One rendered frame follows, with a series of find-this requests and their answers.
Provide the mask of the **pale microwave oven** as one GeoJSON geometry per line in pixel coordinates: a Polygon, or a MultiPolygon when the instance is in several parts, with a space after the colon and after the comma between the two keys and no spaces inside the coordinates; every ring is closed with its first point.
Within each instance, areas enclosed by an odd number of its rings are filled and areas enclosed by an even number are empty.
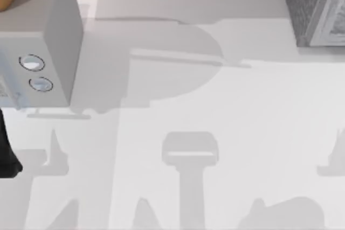
{"type": "Polygon", "coordinates": [[[0,108],[67,107],[83,35],[77,0],[14,0],[0,12],[0,108]],[[19,57],[28,54],[41,57],[44,69],[24,69],[19,57]],[[53,89],[32,89],[29,80],[38,77],[53,89]]]}

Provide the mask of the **small microwave knob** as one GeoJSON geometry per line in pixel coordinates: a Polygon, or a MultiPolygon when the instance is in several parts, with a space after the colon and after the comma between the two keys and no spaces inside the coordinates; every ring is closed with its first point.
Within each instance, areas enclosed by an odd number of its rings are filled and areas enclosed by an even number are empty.
{"type": "Polygon", "coordinates": [[[38,92],[49,92],[53,89],[53,82],[45,77],[38,77],[29,80],[32,89],[38,92]]]}

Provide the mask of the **large microwave knob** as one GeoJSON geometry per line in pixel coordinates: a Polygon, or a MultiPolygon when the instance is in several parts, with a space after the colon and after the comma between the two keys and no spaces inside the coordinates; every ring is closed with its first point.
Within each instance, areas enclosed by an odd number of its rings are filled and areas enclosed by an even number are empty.
{"type": "Polygon", "coordinates": [[[32,72],[41,71],[45,67],[44,60],[34,54],[28,54],[19,57],[19,63],[24,69],[32,72]]]}

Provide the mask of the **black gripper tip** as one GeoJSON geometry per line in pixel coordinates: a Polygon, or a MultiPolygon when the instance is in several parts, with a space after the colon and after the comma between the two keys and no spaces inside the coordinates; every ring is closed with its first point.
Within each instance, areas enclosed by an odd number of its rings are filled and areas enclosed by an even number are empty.
{"type": "Polygon", "coordinates": [[[22,171],[23,166],[11,147],[0,109],[0,179],[15,178],[22,171]]]}

